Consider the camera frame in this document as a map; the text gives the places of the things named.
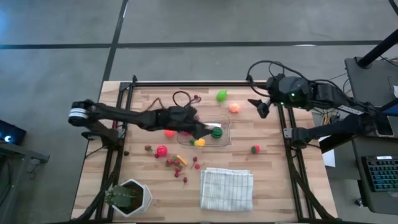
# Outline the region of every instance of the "keyboard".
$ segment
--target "keyboard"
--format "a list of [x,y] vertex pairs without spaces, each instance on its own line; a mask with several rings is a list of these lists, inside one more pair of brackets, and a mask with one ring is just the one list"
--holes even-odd
[[398,156],[362,157],[373,192],[398,191]]

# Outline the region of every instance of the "green ball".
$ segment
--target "green ball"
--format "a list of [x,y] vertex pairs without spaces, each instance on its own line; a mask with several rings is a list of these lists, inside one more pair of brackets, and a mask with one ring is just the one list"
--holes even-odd
[[221,90],[218,92],[216,96],[217,101],[222,102],[226,100],[226,90]]
[[213,128],[213,132],[211,132],[211,137],[213,138],[221,138],[223,135],[223,130],[219,127]]

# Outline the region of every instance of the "white towel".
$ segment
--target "white towel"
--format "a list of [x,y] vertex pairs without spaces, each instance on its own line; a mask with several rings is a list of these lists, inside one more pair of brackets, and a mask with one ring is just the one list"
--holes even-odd
[[200,173],[200,208],[224,212],[253,209],[250,170],[207,168]]

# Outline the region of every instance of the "potted plant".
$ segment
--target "potted plant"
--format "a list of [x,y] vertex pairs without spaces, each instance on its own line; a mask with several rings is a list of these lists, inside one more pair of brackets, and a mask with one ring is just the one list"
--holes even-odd
[[106,191],[105,202],[125,217],[145,212],[152,201],[148,186],[129,179]]

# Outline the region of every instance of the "clear plastic container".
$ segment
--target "clear plastic container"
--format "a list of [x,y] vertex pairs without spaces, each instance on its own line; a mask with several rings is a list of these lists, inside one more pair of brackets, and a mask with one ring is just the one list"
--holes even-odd
[[223,130],[223,135],[220,138],[213,138],[211,134],[208,134],[202,137],[202,139],[206,141],[205,146],[192,146],[190,141],[195,139],[191,135],[184,135],[178,133],[177,134],[178,143],[192,147],[222,147],[231,144],[231,136],[229,134],[230,118],[227,114],[219,114],[219,115],[199,114],[199,120],[202,123],[208,125],[208,129],[212,129],[214,127],[221,128]]

